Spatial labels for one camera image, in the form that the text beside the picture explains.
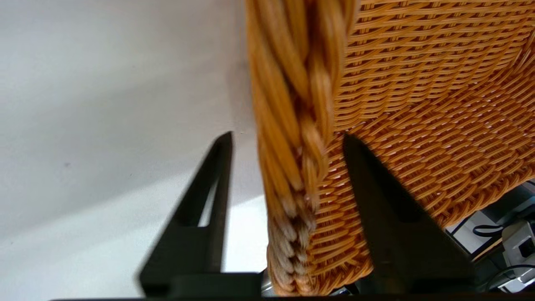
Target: woven rattan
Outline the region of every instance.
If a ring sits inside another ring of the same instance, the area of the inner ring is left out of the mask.
[[[372,270],[344,133],[443,227],[535,175],[534,1],[258,0],[246,16],[279,294]]]

